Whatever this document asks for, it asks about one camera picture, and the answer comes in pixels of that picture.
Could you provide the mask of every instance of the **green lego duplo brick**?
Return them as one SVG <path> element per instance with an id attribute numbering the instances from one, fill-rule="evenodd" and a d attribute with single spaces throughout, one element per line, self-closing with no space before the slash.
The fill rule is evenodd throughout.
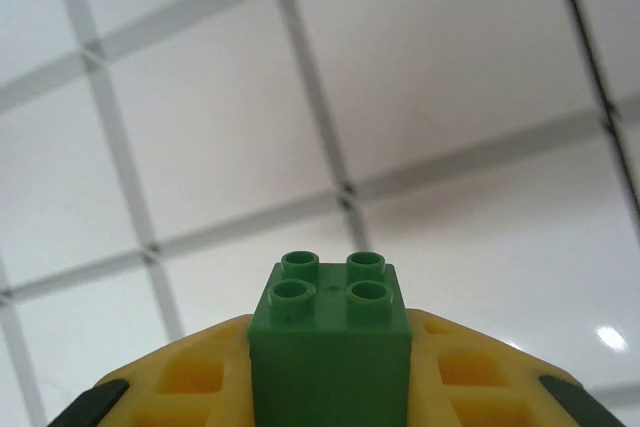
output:
<path id="1" fill-rule="evenodd" d="M 257 427 L 406 427 L 411 329 L 382 256 L 285 255 L 247 337 Z"/>

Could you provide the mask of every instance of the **lego stud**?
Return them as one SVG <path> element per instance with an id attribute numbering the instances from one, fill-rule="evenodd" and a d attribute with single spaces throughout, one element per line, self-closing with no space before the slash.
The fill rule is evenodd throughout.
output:
<path id="1" fill-rule="evenodd" d="M 289 279 L 276 282 L 269 287 L 271 317 L 292 322 L 304 319 L 313 313 L 316 288 L 304 280 Z"/>
<path id="2" fill-rule="evenodd" d="M 348 282 L 359 280 L 382 280 L 385 260 L 375 252 L 356 252 L 347 257 Z"/>
<path id="3" fill-rule="evenodd" d="M 355 325 L 371 325 L 387 321 L 391 316 L 393 293 L 382 282 L 361 280 L 347 288 L 347 321 Z"/>
<path id="4" fill-rule="evenodd" d="M 286 279 L 313 282 L 318 278 L 320 259 L 313 252 L 289 252 L 281 260 L 282 274 Z"/>

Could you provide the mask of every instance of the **toy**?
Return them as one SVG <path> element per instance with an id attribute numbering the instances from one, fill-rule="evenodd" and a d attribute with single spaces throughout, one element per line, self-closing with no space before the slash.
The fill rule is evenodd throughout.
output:
<path id="1" fill-rule="evenodd" d="M 568 373 L 405 309 L 371 252 L 277 263 L 255 314 L 100 380 L 50 427 L 620 427 Z"/>

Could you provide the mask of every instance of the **yellow plastic base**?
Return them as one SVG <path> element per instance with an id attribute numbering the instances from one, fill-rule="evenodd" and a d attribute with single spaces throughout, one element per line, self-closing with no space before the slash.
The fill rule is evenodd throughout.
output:
<path id="1" fill-rule="evenodd" d="M 408 313 L 408 427 L 577 426 L 538 382 L 549 374 L 577 383 L 569 374 L 441 317 Z M 100 426 L 254 427 L 250 320 L 211 327 L 103 378 L 98 384 L 124 378 L 131 386 Z"/>

